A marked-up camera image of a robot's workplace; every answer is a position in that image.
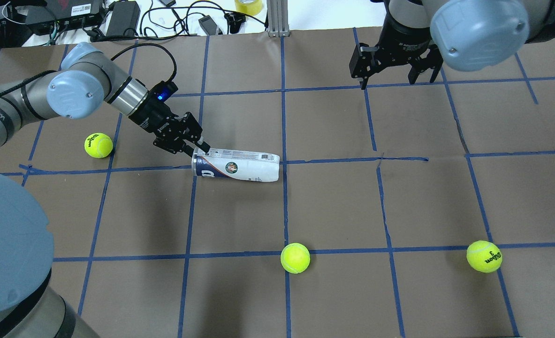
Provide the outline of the clear tennis ball can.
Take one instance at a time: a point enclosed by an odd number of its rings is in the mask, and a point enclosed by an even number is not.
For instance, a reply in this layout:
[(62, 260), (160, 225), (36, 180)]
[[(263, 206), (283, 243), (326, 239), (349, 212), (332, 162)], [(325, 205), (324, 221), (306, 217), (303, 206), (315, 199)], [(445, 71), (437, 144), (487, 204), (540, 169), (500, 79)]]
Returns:
[(210, 148), (204, 152), (196, 148), (191, 166), (195, 176), (275, 182), (279, 180), (280, 156), (224, 148)]

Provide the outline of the tennis ball front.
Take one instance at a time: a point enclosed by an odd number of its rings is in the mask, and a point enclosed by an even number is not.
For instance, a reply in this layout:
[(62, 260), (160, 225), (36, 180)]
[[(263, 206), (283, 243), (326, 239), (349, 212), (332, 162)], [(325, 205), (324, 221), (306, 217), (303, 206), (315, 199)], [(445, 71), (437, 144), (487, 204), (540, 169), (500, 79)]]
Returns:
[(84, 141), (85, 152), (93, 158), (106, 158), (114, 150), (114, 142), (105, 133), (93, 133)]

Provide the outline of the tennis ball near base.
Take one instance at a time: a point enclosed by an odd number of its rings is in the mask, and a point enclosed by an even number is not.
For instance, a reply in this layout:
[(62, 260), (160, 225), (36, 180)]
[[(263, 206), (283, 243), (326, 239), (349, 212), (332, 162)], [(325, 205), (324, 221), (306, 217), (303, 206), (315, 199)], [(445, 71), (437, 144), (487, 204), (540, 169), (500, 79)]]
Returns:
[(310, 265), (310, 252), (303, 244), (290, 243), (281, 251), (280, 263), (288, 273), (305, 272)]

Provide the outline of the tennis ball centre back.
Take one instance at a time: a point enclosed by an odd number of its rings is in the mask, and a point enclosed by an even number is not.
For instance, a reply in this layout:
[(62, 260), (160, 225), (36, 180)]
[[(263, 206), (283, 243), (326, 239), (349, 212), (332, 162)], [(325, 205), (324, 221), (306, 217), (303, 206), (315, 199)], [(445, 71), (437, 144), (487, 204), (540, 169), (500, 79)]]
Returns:
[(475, 271), (490, 273), (498, 270), (502, 265), (501, 250), (492, 242), (477, 240), (466, 250), (466, 259)]

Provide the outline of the black power adapter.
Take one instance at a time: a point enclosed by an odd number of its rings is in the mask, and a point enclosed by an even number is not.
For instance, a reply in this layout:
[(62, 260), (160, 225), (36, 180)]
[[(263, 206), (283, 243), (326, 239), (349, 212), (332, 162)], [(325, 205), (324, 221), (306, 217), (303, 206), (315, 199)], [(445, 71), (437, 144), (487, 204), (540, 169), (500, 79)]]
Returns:
[(106, 24), (106, 36), (111, 37), (134, 37), (138, 18), (140, 17), (140, 6), (136, 1), (115, 1), (109, 6), (110, 21)]

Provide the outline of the yellow tape roll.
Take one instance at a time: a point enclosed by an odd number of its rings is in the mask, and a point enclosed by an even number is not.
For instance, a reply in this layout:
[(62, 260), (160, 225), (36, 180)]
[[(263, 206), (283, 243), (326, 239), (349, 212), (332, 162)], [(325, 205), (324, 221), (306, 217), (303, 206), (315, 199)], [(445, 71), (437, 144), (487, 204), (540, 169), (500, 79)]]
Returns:
[(235, 0), (236, 11), (246, 15), (258, 15), (264, 8), (262, 0)]

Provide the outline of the aluminium frame post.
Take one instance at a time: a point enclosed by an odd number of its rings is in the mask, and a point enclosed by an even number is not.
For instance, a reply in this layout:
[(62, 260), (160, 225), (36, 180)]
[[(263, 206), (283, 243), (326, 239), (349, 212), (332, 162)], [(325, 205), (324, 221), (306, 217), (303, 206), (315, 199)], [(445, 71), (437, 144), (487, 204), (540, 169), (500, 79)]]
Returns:
[(267, 0), (266, 18), (269, 37), (289, 37), (288, 0)]

